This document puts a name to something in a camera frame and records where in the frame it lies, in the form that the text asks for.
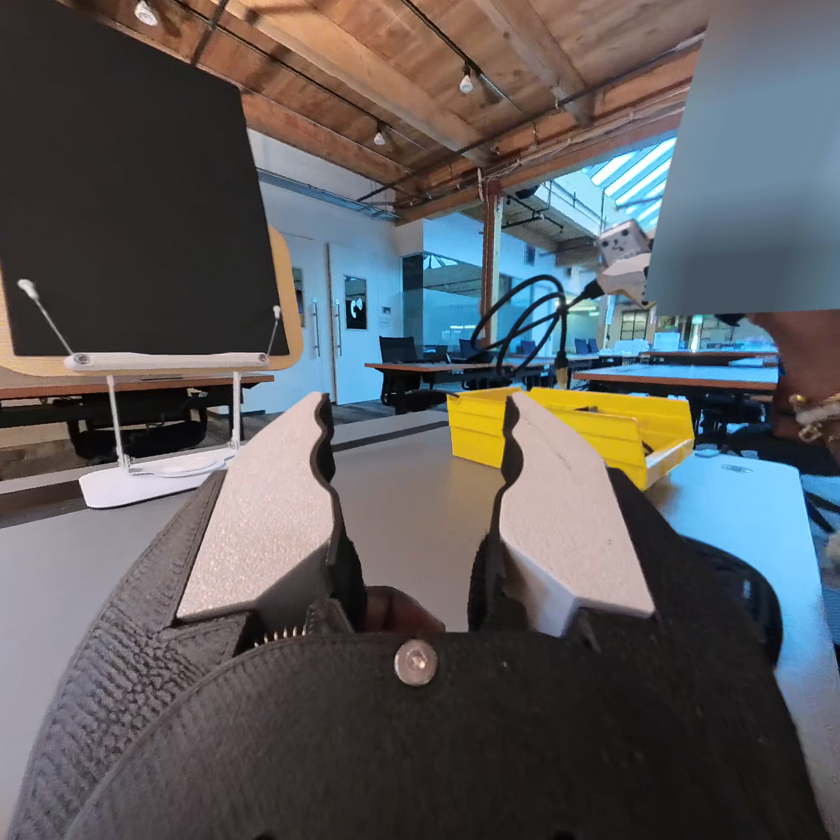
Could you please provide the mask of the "white door with window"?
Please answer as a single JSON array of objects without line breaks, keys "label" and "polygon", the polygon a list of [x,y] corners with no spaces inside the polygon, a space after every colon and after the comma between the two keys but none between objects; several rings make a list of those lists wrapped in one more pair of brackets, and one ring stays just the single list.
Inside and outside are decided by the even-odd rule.
[{"label": "white door with window", "polygon": [[339,404],[378,400],[382,374],[380,337],[403,334],[400,260],[328,243],[329,326],[333,400]]}]

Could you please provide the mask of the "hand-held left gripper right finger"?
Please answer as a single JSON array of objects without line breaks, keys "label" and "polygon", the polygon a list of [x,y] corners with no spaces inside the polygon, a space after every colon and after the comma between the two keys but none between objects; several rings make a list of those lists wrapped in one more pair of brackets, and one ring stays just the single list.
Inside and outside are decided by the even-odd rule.
[{"label": "hand-held left gripper right finger", "polygon": [[503,485],[470,576],[470,632],[565,635],[581,611],[655,602],[603,458],[524,392],[506,399]]}]

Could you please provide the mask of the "person's right hand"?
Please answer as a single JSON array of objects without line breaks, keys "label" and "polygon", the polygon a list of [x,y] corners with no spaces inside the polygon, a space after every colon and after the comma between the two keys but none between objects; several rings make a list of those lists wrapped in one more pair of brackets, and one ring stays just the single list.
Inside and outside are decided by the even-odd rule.
[{"label": "person's right hand", "polygon": [[839,391],[839,310],[757,312],[747,316],[780,352],[789,391],[820,403]]}]

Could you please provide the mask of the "wooden support column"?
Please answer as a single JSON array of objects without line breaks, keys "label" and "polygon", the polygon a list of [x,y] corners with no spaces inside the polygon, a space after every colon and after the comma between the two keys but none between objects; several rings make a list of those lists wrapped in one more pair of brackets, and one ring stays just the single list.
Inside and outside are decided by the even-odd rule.
[{"label": "wooden support column", "polygon": [[503,193],[497,179],[486,184],[483,200],[482,267],[479,312],[485,323],[485,336],[493,335],[494,322],[488,315],[499,298],[501,252],[501,223],[503,215]]}]

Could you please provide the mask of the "black board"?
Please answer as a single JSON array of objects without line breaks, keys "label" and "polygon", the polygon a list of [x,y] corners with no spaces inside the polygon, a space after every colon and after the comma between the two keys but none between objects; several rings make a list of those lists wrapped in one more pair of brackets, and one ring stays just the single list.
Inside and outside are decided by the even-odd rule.
[{"label": "black board", "polygon": [[16,355],[257,353],[279,303],[236,87],[57,2],[1,3]]}]

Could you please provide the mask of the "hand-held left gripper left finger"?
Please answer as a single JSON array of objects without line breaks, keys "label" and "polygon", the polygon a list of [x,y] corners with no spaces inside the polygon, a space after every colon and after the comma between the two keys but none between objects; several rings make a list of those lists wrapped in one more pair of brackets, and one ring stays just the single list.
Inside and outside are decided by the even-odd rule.
[{"label": "hand-held left gripper left finger", "polygon": [[362,624],[361,562],[332,487],[332,405],[312,392],[263,428],[227,468],[176,618],[194,623],[253,613],[302,624],[335,600]]}]

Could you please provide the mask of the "wooden office desk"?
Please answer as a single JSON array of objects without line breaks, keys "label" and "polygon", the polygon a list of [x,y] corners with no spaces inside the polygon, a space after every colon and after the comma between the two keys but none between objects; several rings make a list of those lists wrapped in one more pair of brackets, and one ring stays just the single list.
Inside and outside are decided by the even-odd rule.
[{"label": "wooden office desk", "polygon": [[572,375],[591,392],[644,393],[654,396],[692,396],[710,392],[771,395],[778,384],[777,368],[628,364]]},{"label": "wooden office desk", "polygon": [[40,378],[2,369],[2,451],[28,445],[38,429],[63,427],[76,456],[88,462],[115,462],[117,438],[132,459],[180,453],[204,442],[210,409],[242,402],[231,374],[122,377],[115,394],[113,419],[101,377]]},{"label": "wooden office desk", "polygon": [[518,368],[504,363],[501,373],[491,363],[367,363],[365,368],[382,374],[381,402],[394,410],[395,415],[419,413],[446,404],[448,393],[444,385],[461,391],[482,391],[494,387],[534,386],[556,383],[554,368],[546,363]]}]

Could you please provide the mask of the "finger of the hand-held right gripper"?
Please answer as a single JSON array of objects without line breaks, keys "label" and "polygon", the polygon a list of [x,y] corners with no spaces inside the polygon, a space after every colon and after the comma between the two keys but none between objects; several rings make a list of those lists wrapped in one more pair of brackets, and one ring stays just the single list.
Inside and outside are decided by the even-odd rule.
[{"label": "finger of the hand-held right gripper", "polygon": [[638,221],[629,218],[602,231],[595,246],[602,267],[610,267],[620,259],[651,253],[651,241]]},{"label": "finger of the hand-held right gripper", "polygon": [[617,259],[598,274],[596,278],[598,287],[607,296],[625,296],[640,306],[646,306],[648,304],[647,276],[651,256],[652,254],[648,252]]}]

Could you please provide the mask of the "person's right forearm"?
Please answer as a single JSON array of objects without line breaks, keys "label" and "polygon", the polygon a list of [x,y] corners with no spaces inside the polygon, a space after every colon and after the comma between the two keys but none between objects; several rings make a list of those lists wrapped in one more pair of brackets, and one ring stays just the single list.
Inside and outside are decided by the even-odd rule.
[{"label": "person's right forearm", "polygon": [[792,416],[782,416],[773,422],[773,435],[792,441],[810,451],[830,455],[839,464],[839,419],[822,421],[814,427],[799,425]]}]

